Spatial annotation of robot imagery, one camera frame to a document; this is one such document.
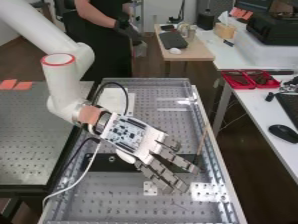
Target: white desk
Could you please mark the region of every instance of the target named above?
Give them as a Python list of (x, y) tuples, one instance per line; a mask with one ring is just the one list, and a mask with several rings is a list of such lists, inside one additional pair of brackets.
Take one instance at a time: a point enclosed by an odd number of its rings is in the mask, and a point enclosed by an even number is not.
[[(230, 24), (237, 27), (238, 30), (246, 29), (246, 24), (240, 23), (236, 19), (230, 18)], [(233, 69), (263, 69), (263, 70), (289, 70), (289, 67), (275, 66), (257, 66), (245, 55), (238, 51), (236, 47), (230, 47), (224, 43), (224, 39), (220, 38), (213, 30), (205, 31), (197, 29), (197, 37), (205, 43), (212, 53), (216, 56), (214, 65), (218, 70)]]
[[(294, 76), (274, 76), (274, 78), (279, 81), (289, 81)], [(278, 100), (274, 98), (271, 102), (265, 101), (269, 92), (278, 92), (278, 89), (234, 90), (226, 83), (213, 124), (213, 132), (216, 135), (220, 132), (230, 95), (234, 93), (293, 179), (298, 183), (298, 145), (275, 137), (267, 129), (274, 124), (282, 124), (293, 128), (293, 130), (298, 130)]]

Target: keyboard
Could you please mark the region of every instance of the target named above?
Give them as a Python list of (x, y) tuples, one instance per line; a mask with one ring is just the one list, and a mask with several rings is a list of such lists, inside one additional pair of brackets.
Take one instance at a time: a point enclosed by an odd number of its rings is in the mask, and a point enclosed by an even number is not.
[(295, 125), (295, 128), (298, 129), (298, 94), (294, 95), (278, 93), (275, 97), (287, 113), (287, 116), (291, 119), (291, 122)]
[(160, 38), (166, 50), (170, 48), (184, 49), (188, 47), (188, 42), (178, 32), (161, 33)]

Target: robotic arm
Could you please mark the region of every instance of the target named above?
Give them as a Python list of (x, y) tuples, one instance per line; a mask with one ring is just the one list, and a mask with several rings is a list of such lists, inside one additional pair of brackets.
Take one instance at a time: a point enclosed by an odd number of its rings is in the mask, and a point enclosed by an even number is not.
[(41, 65), (51, 93), (49, 111), (77, 126), (88, 124), (88, 131), (117, 148), (118, 156), (165, 193), (186, 192), (188, 184), (154, 157), (160, 155), (197, 173), (198, 168), (176, 155), (180, 143), (142, 121), (92, 106), (81, 97), (80, 78), (95, 61), (91, 47), (75, 43), (23, 0), (0, 0), (0, 18), (48, 54)]

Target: black device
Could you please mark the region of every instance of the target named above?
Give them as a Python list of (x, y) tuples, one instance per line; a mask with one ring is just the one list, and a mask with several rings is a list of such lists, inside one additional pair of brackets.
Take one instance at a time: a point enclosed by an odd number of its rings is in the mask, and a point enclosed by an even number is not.
[(174, 29), (173, 25), (164, 25), (164, 26), (161, 26), (161, 30), (164, 30), (164, 31), (170, 31), (173, 29)]
[(275, 94), (275, 97), (298, 129), (298, 95), (278, 93)]
[(188, 47), (188, 42), (178, 32), (161, 33), (160, 38), (166, 50), (170, 48), (184, 49)]
[(246, 29), (263, 44), (298, 46), (298, 14), (254, 13)]
[(210, 9), (206, 9), (204, 13), (198, 13), (197, 26), (204, 30), (213, 30), (214, 19)]
[(251, 12), (267, 12), (273, 0), (237, 0), (234, 6)]
[(269, 131), (281, 139), (291, 142), (293, 144), (298, 143), (298, 134), (297, 132), (285, 125), (273, 125), (269, 127)]

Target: metal table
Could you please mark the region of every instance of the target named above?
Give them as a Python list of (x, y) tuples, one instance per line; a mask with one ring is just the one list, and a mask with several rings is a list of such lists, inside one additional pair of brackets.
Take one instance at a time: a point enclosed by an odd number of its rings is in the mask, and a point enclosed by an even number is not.
[[(192, 155), (208, 124), (196, 87), (188, 79), (105, 79), (117, 81), (129, 93), (136, 94), (134, 117), (165, 130), (182, 143), (181, 154)], [(89, 136), (83, 133), (73, 152)], [(71, 164), (57, 189), (71, 185), (81, 175), (80, 167), (95, 144), (83, 148)], [(100, 155), (114, 153), (102, 145)], [(96, 223), (246, 223), (220, 149), (208, 129), (208, 137), (198, 158), (201, 172), (197, 176), (177, 174), (192, 182), (190, 191), (173, 195), (157, 193), (146, 196), (144, 184), (148, 179), (140, 173), (89, 172), (75, 187), (49, 200), (40, 224)]]
[[(87, 95), (92, 83), (83, 85)], [(28, 91), (0, 91), (0, 196), (20, 197), (36, 211), (79, 131), (49, 113), (48, 96), (45, 82)]]

